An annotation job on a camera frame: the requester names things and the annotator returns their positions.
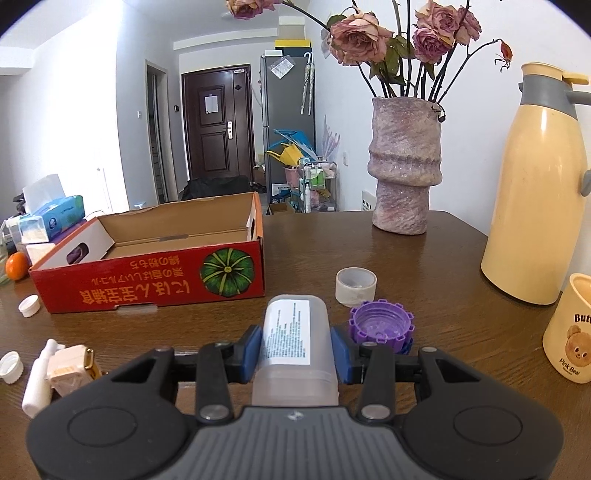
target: plastic bottle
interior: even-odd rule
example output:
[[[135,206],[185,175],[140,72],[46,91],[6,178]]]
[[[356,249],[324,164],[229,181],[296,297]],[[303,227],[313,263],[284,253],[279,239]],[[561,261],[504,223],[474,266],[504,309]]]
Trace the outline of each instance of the plastic bottle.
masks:
[[[312,211],[312,192],[310,191],[310,185],[306,185],[305,197],[304,204],[306,206],[306,213],[310,213]]]
[[[64,345],[59,345],[55,340],[49,339],[39,358],[33,362],[25,394],[22,397],[22,410],[29,418],[34,418],[51,403],[51,385],[47,378],[47,364],[58,350],[64,348]]]
[[[4,240],[4,234],[0,231],[0,285],[10,279],[6,275],[6,261],[8,260],[8,248]]]
[[[269,302],[252,404],[324,407],[339,404],[339,382],[326,305],[311,295]]]

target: ceramic vase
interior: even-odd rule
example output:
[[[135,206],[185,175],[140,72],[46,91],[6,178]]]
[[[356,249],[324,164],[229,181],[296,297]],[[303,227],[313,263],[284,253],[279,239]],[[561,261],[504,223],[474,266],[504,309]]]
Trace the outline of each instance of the ceramic vase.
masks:
[[[427,231],[429,188],[443,179],[440,113],[419,98],[374,98],[368,171],[378,179],[376,227],[403,235]]]

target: wall outlet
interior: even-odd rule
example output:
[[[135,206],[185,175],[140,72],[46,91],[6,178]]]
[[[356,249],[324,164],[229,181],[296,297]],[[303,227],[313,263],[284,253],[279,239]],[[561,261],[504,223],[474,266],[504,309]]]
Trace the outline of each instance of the wall outlet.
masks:
[[[370,192],[365,190],[361,193],[361,209],[364,212],[371,212],[375,210],[376,198]]]

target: nasal spray bottle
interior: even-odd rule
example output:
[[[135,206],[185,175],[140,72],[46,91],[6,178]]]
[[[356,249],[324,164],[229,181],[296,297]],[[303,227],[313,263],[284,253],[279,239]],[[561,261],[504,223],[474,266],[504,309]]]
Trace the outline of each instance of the nasal spray bottle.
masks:
[[[49,339],[39,358],[33,362],[27,388],[22,398],[22,410],[30,418],[34,418],[41,410],[51,403],[51,385],[47,378],[47,364],[58,350],[63,350],[55,340]]]

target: bear illustration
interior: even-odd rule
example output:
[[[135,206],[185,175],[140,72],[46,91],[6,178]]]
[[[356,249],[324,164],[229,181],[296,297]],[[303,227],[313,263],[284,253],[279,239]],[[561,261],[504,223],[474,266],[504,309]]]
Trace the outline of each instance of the bear illustration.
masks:
[[[591,365],[591,335],[581,332],[579,325],[569,328],[569,339],[566,342],[566,356],[576,367]]]

